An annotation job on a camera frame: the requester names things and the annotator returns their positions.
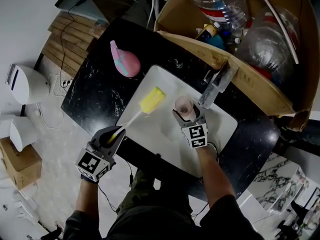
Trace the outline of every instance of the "pink toy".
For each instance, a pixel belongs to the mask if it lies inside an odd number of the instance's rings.
[[[110,42],[110,47],[116,69],[127,78],[135,77],[141,67],[137,56],[130,51],[118,49],[114,40]]]

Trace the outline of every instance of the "small cardboard box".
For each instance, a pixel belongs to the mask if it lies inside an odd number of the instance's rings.
[[[42,159],[31,145],[18,152],[8,137],[0,139],[0,149],[6,170],[18,190],[40,178]]]
[[[225,63],[236,64],[239,69],[232,83],[268,116],[295,113],[288,128],[302,131],[309,119],[320,75],[317,21],[309,0],[270,0],[270,2],[274,6],[287,9],[299,20],[298,57],[302,70],[298,73],[299,83],[293,88],[295,94],[291,95],[294,97],[291,99],[271,81],[231,53],[193,39],[196,28],[208,24],[209,20],[191,0],[168,0],[156,19],[154,30],[216,70],[221,69]],[[246,3],[252,17],[266,7],[262,0],[246,0]]]

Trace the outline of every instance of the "black marble countertop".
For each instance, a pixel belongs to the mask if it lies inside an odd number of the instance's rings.
[[[117,71],[110,51],[111,40],[115,40],[120,49],[130,51],[139,58],[141,70],[136,77],[126,78]],[[203,79],[212,69],[158,33],[116,19],[84,61],[61,108],[91,135],[102,128],[114,126],[152,65],[168,70],[200,93],[206,89]],[[238,122],[219,159],[238,197],[264,165],[280,131],[232,83],[217,96],[214,103]],[[207,200],[204,186],[198,178],[157,157],[133,140],[124,140],[117,154],[134,166],[152,173],[160,181],[176,183],[189,195]]]

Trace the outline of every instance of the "white wall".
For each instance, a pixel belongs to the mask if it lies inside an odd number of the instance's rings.
[[[320,156],[291,146],[284,157],[300,165],[305,176],[320,185]]]
[[[59,12],[58,0],[0,0],[0,114],[20,113],[5,78],[12,63],[33,67]]]

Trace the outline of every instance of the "sponge brush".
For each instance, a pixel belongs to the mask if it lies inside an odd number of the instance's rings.
[[[151,114],[166,98],[166,94],[159,88],[155,87],[140,101],[140,109],[143,113]]]

